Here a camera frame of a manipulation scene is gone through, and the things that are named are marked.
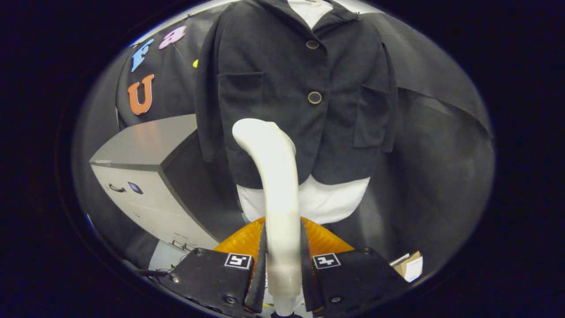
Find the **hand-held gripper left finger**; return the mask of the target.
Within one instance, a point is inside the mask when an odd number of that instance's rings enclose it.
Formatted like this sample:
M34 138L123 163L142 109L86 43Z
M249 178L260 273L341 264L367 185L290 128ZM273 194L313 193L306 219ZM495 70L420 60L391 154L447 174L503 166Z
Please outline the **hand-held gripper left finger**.
M266 249L265 218L261 218L213 250L195 248L160 284L205 309L233 318L254 318L263 311Z

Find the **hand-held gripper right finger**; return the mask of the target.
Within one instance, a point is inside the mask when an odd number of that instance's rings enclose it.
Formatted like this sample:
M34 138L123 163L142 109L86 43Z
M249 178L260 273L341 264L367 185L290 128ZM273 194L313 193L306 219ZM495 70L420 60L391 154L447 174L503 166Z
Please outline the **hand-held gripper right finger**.
M399 298L408 282L373 248L302 218L302 291L315 318L351 318Z

